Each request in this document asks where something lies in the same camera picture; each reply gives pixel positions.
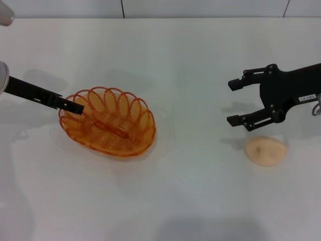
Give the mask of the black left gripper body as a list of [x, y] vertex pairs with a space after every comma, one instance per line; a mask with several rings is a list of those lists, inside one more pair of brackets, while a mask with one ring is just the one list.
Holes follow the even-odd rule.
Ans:
[[5, 92], [54, 109], [63, 106], [61, 95], [12, 76], [9, 77]]

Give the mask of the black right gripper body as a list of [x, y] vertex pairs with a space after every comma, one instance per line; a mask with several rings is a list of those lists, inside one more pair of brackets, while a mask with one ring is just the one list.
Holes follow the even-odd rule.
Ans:
[[275, 123], [283, 122], [292, 107], [317, 101], [319, 95], [320, 64], [288, 72], [271, 64], [260, 83], [260, 98]]

